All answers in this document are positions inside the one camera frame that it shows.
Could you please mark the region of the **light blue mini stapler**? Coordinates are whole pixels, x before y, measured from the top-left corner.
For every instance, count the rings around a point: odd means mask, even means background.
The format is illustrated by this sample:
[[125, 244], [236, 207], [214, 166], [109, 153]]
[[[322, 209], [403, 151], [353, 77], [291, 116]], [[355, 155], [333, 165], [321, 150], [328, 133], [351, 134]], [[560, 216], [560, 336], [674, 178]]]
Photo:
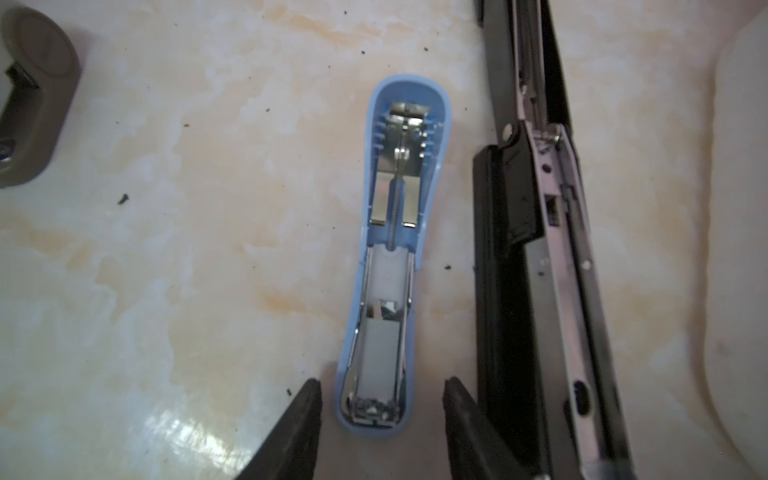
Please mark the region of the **light blue mini stapler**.
[[386, 437], [410, 416], [415, 277], [451, 121], [446, 92], [419, 75], [385, 78], [369, 101], [356, 278], [333, 401], [356, 434]]

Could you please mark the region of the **black stapler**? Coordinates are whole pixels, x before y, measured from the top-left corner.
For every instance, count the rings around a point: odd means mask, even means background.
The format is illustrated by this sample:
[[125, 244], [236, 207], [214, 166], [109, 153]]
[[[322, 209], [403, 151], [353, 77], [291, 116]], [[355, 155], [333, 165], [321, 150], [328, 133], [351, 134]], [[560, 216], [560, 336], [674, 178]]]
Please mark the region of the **black stapler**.
[[550, 5], [479, 1], [495, 143], [473, 160], [478, 404], [533, 479], [632, 479]]

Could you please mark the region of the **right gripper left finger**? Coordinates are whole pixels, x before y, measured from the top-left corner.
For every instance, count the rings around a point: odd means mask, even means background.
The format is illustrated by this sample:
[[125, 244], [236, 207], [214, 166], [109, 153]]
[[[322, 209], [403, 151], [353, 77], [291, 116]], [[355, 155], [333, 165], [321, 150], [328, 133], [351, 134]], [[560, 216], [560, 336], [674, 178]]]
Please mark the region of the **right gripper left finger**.
[[237, 480], [312, 480], [322, 427], [321, 382], [305, 381]]

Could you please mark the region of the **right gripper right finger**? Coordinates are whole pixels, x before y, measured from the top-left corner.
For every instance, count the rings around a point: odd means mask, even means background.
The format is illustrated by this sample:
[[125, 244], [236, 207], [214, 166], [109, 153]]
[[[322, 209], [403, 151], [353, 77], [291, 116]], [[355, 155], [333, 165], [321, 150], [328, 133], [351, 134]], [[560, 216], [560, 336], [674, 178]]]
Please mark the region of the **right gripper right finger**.
[[531, 478], [457, 377], [445, 381], [442, 403], [453, 480]]

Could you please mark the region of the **white mini stapler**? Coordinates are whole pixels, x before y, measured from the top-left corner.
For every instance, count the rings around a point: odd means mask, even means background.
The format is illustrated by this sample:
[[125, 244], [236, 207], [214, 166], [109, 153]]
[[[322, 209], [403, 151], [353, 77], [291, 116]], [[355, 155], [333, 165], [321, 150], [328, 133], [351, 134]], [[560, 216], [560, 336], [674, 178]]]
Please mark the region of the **white mini stapler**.
[[33, 8], [1, 15], [1, 186], [25, 184], [53, 156], [82, 68], [69, 36]]

